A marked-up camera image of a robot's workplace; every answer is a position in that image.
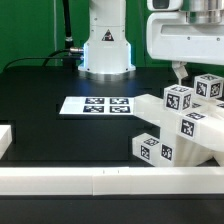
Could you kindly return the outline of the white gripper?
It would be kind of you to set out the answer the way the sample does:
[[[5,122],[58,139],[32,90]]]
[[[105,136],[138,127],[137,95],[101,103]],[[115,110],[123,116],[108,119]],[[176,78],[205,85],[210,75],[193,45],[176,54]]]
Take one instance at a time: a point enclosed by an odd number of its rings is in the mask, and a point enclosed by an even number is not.
[[[147,0],[147,51],[170,60],[178,84],[185,62],[224,65],[224,0]]]

